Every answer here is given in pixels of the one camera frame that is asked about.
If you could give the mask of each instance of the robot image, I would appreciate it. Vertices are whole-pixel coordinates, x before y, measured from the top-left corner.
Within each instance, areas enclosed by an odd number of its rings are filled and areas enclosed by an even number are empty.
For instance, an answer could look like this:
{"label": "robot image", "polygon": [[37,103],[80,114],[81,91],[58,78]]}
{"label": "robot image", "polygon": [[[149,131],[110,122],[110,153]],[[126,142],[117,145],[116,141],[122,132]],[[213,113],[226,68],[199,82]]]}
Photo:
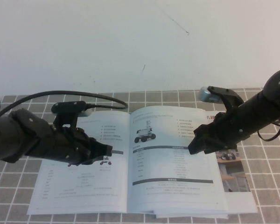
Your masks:
{"label": "robot image", "polygon": [[104,163],[108,163],[108,165],[112,164],[108,156],[104,156],[103,160],[99,164],[103,165]]}
{"label": "robot image", "polygon": [[216,152],[217,156],[222,160],[236,160],[237,151],[236,150],[223,150]]}
{"label": "robot image", "polygon": [[142,142],[145,142],[147,139],[155,139],[155,134],[152,133],[152,128],[150,126],[150,120],[146,122],[146,129],[138,130],[137,131],[137,137],[135,138],[135,143],[138,143],[139,140]]}

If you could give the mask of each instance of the grid mat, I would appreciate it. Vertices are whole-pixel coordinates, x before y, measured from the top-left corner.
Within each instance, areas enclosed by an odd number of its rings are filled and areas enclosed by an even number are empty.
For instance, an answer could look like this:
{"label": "grid mat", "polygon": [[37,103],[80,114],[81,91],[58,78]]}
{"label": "grid mat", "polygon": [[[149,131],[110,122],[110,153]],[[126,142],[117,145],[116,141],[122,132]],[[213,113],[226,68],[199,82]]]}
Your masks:
{"label": "grid mat", "polygon": [[[247,100],[261,88],[235,89]],[[200,102],[197,91],[154,91],[103,93],[119,98],[129,104],[126,112],[152,105],[170,105],[202,108],[207,111],[222,111],[223,105]],[[24,96],[5,96],[2,108]],[[89,103],[117,105],[105,100],[72,95],[40,97],[15,108],[26,108],[36,116],[52,123],[55,116],[50,112],[56,102],[84,100]],[[268,126],[260,131],[265,138],[277,133],[275,126]],[[203,224],[279,224],[280,223],[280,137],[265,142],[253,134],[238,145],[244,170],[254,195],[258,214],[229,215],[228,219],[214,218],[160,218],[143,214],[66,214],[66,215],[26,215],[30,198],[42,160],[23,157],[15,164],[0,161],[0,224],[57,224],[57,223],[203,223]]]}

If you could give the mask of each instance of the wheeled robot illustration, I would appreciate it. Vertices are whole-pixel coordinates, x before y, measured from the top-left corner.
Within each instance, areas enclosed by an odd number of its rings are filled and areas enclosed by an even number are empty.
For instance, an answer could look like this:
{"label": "wheeled robot illustration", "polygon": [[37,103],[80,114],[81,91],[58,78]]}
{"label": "wheeled robot illustration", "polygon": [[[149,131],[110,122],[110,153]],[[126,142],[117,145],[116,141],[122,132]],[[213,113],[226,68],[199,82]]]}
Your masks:
{"label": "wheeled robot illustration", "polygon": [[138,136],[135,138],[135,143],[139,142],[139,140],[145,142],[147,139],[155,139],[156,136],[152,133],[153,130],[150,126],[150,120],[148,120],[146,124],[146,129],[137,131]]}
{"label": "wheeled robot illustration", "polygon": [[234,153],[223,153],[220,158],[222,160],[236,160],[236,156]]}
{"label": "wheeled robot illustration", "polygon": [[108,156],[104,156],[103,160],[99,164],[103,165],[104,163],[108,163],[108,165],[112,164]]}

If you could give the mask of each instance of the booklet page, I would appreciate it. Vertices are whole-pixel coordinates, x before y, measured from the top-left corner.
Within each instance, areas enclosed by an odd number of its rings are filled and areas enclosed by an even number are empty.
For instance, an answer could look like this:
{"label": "booklet page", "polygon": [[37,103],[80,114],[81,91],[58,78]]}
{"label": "booklet page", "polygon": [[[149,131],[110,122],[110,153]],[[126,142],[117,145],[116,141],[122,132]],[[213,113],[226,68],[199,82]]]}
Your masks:
{"label": "booklet page", "polygon": [[101,111],[78,118],[89,137],[113,146],[112,156],[70,167],[43,160],[28,214],[126,212],[129,117]]}
{"label": "booklet page", "polygon": [[151,106],[131,114],[129,200],[131,212],[161,208],[226,210],[214,154],[190,155],[193,131],[204,110]]}

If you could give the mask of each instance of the black robotic arm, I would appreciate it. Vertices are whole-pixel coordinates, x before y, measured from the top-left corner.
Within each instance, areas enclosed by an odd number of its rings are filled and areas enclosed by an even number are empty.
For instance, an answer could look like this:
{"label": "black robotic arm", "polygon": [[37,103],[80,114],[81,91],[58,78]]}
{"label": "black robotic arm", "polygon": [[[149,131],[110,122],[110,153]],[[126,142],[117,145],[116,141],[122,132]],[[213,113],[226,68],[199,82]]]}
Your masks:
{"label": "black robotic arm", "polygon": [[[267,81],[261,92],[246,102],[229,89],[210,86],[203,92],[202,101],[224,103],[226,112],[218,113],[212,123],[200,125],[194,131],[195,138],[188,146],[190,154],[236,149],[237,143],[265,126],[271,123],[280,126],[280,71]],[[280,130],[268,141],[279,134]]]}
{"label": "black robotic arm", "polygon": [[[35,97],[71,94],[103,98],[123,106],[92,105],[84,101],[61,102],[52,106],[56,118],[52,125],[25,109],[2,115],[22,102]],[[15,163],[23,155],[44,158],[70,165],[90,165],[102,160],[104,155],[112,155],[112,146],[97,142],[83,129],[76,127],[77,118],[85,116],[94,107],[125,109],[127,104],[121,100],[98,94],[49,91],[25,97],[0,112],[0,160]]]}

